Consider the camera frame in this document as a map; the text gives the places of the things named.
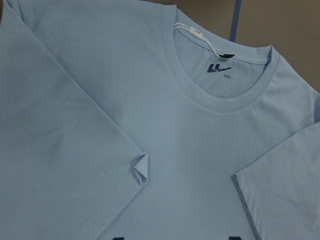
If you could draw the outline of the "light blue t-shirt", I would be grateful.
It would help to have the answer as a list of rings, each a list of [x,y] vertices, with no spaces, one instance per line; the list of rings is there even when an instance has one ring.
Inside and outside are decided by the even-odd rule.
[[[175,5],[5,0],[0,237],[317,240],[320,95]]]

